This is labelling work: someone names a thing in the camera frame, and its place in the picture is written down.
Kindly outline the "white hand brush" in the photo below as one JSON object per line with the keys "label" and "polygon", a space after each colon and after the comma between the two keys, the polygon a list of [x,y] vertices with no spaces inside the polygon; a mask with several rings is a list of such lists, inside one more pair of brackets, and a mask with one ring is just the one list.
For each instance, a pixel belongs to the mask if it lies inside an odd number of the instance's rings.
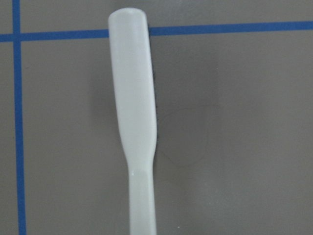
{"label": "white hand brush", "polygon": [[157,116],[147,17],[122,8],[109,19],[118,128],[128,166],[130,234],[157,232],[153,163]]}

